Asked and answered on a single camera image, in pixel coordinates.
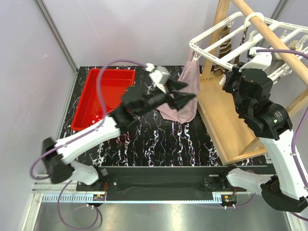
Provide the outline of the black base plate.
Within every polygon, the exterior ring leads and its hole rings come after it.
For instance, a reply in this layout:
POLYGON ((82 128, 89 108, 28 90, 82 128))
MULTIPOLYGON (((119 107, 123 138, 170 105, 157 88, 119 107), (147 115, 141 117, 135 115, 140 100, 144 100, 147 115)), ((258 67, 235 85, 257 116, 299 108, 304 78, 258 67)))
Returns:
POLYGON ((92 194, 106 192, 114 204, 220 204, 231 189, 212 186, 219 174, 230 169, 217 167, 103 167, 106 187, 78 182, 76 190, 92 194))

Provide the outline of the red snowflake sock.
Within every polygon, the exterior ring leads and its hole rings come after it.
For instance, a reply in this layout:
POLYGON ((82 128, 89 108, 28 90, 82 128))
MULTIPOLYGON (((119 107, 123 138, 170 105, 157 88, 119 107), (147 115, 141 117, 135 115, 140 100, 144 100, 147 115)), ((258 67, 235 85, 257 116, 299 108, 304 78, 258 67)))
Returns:
POLYGON ((94 125, 97 122, 101 121, 104 119, 104 114, 102 113, 96 113, 95 115, 92 116, 91 120, 90 120, 90 124, 94 125))

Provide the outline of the white clip hanger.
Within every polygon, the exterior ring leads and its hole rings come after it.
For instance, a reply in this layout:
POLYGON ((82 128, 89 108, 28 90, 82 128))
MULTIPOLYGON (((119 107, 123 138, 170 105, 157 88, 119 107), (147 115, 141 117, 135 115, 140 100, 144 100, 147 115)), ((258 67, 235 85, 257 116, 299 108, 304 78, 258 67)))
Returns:
MULTIPOLYGON (((229 26, 233 23, 233 21, 238 18, 243 16, 241 12, 236 12, 232 14, 231 16, 227 17, 223 21, 219 22, 218 24, 214 25, 210 29, 206 30, 202 34, 194 37, 191 39, 189 42, 190 48, 195 52, 194 59, 198 60, 201 56, 205 57, 206 60, 213 62, 214 64, 218 64, 222 67, 224 67, 226 70, 232 70, 233 65, 230 61, 235 59, 237 56, 241 55, 242 53, 246 52, 248 49, 252 47, 257 47, 257 43, 260 42, 263 37, 262 35, 257 31, 254 30, 249 34, 248 40, 242 45, 239 46, 238 48, 232 50, 229 54, 225 55, 223 58, 218 58, 211 52, 219 48, 220 45, 225 42, 228 39, 232 39, 234 36, 239 34, 240 32, 243 32, 245 28, 249 27, 251 23, 248 21, 248 19, 245 19, 244 24, 234 31, 230 32, 226 37, 224 38, 219 38, 216 42, 214 42, 212 45, 210 45, 207 48, 200 48, 198 46, 198 42, 204 39, 205 37, 214 34, 215 32, 222 30, 225 26, 229 26)), ((304 33, 305 35, 298 41, 298 44, 304 44, 308 40, 308 28, 306 26, 300 26, 300 25, 295 25, 295 24, 290 24, 290 23, 284 23, 284 22, 279 22, 267 17, 264 17, 263 14, 261 13, 253 13, 252 16, 260 16, 263 22, 269 24, 269 28, 273 31, 277 28, 283 28, 283 29, 289 29, 291 32, 287 34, 285 37, 281 39, 282 42, 286 43, 290 39, 292 39, 294 36, 296 36, 299 33, 304 33)))

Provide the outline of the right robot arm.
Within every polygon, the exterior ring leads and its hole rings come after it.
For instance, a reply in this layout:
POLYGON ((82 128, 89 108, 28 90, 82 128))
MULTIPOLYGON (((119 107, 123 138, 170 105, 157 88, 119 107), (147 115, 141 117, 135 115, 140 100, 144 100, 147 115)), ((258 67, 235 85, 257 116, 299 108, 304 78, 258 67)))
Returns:
POLYGON ((270 100, 273 81, 265 70, 273 49, 250 48, 250 61, 226 73, 223 90, 233 96, 235 110, 267 149, 275 175, 258 175, 235 166, 224 170, 219 187, 229 191, 243 188, 261 195, 273 209, 300 213, 307 208, 308 174, 296 148, 297 131, 287 110, 270 100))

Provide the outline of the wooden hanging rod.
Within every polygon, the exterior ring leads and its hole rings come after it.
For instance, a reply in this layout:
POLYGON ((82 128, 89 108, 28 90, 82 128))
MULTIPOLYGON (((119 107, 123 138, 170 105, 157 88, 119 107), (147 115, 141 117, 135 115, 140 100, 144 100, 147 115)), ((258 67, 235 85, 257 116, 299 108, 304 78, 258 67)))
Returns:
MULTIPOLYGON (((272 48, 277 50, 289 50, 288 47, 275 35, 275 33, 262 21, 259 16, 252 16, 254 11, 245 3, 244 0, 232 0, 232 2, 272 48)), ((282 53, 281 57, 299 76, 302 82, 308 86, 308 68, 294 54, 282 53)))

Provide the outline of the wooden rack frame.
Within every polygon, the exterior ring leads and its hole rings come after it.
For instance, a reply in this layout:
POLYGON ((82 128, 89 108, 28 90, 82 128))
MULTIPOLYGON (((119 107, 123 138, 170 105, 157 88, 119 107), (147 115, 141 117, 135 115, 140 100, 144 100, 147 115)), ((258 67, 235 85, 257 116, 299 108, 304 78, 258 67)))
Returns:
MULTIPOLYGON (((232 14, 241 12, 231 0, 217 0, 214 6, 216 15, 213 26, 232 14)), ((254 13, 263 14, 260 10, 253 11, 254 13)), ((242 26, 245 19, 244 15, 236 18, 228 26, 231 28, 230 32, 242 26)), ((249 38, 249 34, 254 30, 257 29, 251 24, 247 31, 246 41, 249 38)), ((198 46, 202 49, 209 47, 219 40, 221 31, 219 30, 205 37, 198 42, 198 46)), ((291 30, 277 28, 273 32, 279 39, 282 39, 291 30)), ((232 50, 240 46, 242 34, 243 32, 240 32, 231 39, 232 50)), ((299 33, 284 44, 288 47, 290 41, 300 39, 304 35, 304 33, 299 33)), ((211 53, 218 57, 219 48, 214 49, 211 53)), ((264 156, 267 153, 266 148, 244 120, 238 117, 232 95, 222 89, 223 75, 219 77, 214 76, 211 70, 213 65, 215 65, 213 62, 205 58, 205 65, 201 74, 200 91, 197 96, 198 111, 222 164, 229 165, 244 160, 250 161, 257 156, 264 156)))

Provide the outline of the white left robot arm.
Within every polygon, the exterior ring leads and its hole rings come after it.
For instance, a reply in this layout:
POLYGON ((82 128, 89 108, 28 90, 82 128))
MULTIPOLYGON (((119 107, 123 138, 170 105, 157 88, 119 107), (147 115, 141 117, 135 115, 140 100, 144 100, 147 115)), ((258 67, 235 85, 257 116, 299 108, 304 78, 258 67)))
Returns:
POLYGON ((139 124, 137 116, 167 103, 170 108, 180 110, 194 99, 194 93, 182 92, 187 83, 168 80, 165 91, 158 87, 146 93, 143 89, 130 86, 121 98, 120 105, 96 124, 69 137, 54 141, 43 141, 47 155, 43 163, 53 184, 66 180, 82 182, 97 191, 103 187, 101 171, 94 166, 76 162, 75 159, 98 144, 117 138, 139 124))

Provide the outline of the brown striped sock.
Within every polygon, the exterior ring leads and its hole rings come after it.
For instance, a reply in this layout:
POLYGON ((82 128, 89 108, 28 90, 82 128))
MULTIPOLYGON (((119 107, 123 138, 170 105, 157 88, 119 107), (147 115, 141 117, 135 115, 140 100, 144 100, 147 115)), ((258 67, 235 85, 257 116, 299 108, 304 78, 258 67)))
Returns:
POLYGON ((245 28, 242 34, 242 38, 241 38, 241 42, 240 42, 240 46, 242 46, 245 41, 246 41, 246 36, 247 36, 247 31, 248 31, 249 27, 245 28))
MULTIPOLYGON (((230 27, 225 26, 220 33, 220 37, 221 38, 226 37, 230 33, 230 30, 231 30, 230 27)), ((231 50, 232 50, 231 39, 228 39, 220 45, 218 57, 223 58, 225 55, 229 54, 231 50)), ((225 73, 225 70, 226 69, 224 67, 216 64, 213 70, 213 74, 214 76, 219 77, 225 73)))

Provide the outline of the red plastic bin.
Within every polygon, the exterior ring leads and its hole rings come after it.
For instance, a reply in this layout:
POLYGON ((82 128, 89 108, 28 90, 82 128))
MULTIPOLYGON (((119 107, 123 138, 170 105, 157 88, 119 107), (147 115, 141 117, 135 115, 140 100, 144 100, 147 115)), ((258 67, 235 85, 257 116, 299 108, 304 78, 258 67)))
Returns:
POLYGON ((99 71, 98 68, 92 68, 87 75, 85 86, 71 124, 71 129, 74 131, 81 131, 92 126, 90 120, 96 113, 107 114, 116 109, 120 105, 121 97, 126 89, 134 84, 134 70, 105 70, 100 84, 106 106, 106 111, 104 111, 96 90, 96 79, 99 71))

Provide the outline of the mauve sock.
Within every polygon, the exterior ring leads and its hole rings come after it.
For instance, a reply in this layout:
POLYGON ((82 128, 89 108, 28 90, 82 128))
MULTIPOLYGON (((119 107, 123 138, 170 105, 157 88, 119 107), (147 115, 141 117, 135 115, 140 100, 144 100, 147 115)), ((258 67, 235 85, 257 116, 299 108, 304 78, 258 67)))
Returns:
POLYGON ((176 103, 181 109, 172 109, 167 103, 157 108, 165 120, 183 124, 191 122, 195 118, 197 95, 200 91, 200 66, 199 61, 194 59, 194 54, 194 51, 189 51, 184 70, 178 78, 178 81, 188 85, 174 94, 176 103))

